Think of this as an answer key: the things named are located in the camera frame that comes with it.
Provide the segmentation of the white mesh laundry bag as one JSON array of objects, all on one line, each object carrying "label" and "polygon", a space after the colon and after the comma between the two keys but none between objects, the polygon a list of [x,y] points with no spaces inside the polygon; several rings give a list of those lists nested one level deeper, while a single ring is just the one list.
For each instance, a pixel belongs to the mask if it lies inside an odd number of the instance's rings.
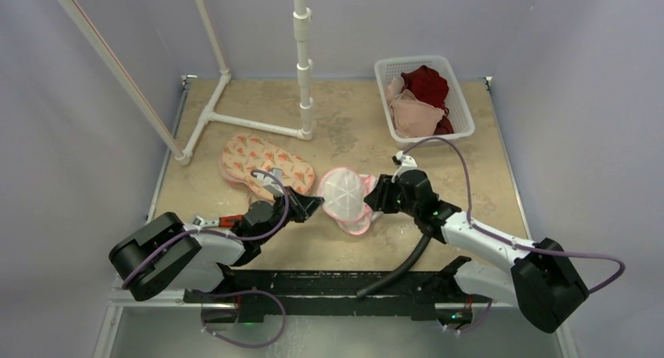
[{"label": "white mesh laundry bag", "polygon": [[318,196],[324,199],[323,210],[346,233],[359,236],[383,215],[364,201],[377,185],[374,175],[359,174],[347,167],[328,171],[320,180]]}]

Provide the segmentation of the floral mesh laundry bag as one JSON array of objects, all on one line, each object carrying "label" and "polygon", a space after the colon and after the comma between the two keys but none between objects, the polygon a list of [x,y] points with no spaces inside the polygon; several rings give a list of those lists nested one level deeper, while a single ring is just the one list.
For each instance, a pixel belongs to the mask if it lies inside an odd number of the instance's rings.
[{"label": "floral mesh laundry bag", "polygon": [[281,183],[307,194],[314,185],[313,167],[296,154],[255,134],[240,132],[223,146],[218,158],[222,178],[228,183],[245,185],[256,197],[272,200],[272,194],[251,175],[253,170],[281,170]]}]

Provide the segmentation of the beige tan bra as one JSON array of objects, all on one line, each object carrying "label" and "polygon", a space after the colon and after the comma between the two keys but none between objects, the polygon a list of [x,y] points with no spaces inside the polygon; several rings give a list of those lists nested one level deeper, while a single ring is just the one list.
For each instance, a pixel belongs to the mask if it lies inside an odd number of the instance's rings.
[{"label": "beige tan bra", "polygon": [[395,130],[402,137],[432,136],[436,124],[445,117],[444,111],[416,99],[406,90],[388,106]]}]

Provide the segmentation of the dark red bra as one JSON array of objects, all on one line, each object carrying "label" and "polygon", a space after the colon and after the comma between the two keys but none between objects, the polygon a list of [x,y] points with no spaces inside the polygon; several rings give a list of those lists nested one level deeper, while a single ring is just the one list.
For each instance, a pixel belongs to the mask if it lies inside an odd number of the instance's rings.
[{"label": "dark red bra", "polygon": [[421,65],[415,71],[402,72],[400,76],[404,81],[403,90],[407,89],[419,101],[443,110],[444,115],[449,114],[449,108],[446,106],[449,84],[438,71]]},{"label": "dark red bra", "polygon": [[447,117],[443,117],[435,126],[435,136],[452,135],[454,133],[454,127]]}]

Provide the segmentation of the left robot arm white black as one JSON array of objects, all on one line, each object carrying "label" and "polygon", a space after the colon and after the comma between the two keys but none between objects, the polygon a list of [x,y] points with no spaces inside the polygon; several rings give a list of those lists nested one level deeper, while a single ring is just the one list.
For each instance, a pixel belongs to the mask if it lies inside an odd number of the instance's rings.
[{"label": "left robot arm white black", "polygon": [[186,225],[174,212],[165,212],[116,244],[108,258],[122,288],[138,302],[184,289],[224,302],[233,294],[231,268],[254,260],[285,225],[306,222],[324,202],[288,187],[272,202],[252,203],[227,230]]}]

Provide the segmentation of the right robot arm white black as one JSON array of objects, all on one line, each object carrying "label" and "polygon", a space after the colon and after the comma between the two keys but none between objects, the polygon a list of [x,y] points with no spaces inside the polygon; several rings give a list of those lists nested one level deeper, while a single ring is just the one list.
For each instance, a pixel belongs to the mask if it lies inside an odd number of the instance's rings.
[{"label": "right robot arm white black", "polygon": [[466,261],[442,276],[439,289],[451,301],[469,294],[507,303],[537,329],[553,333],[590,296],[558,242],[521,239],[473,222],[464,210],[441,200],[421,170],[381,175],[364,201],[375,212],[404,213],[423,235],[485,260]]}]

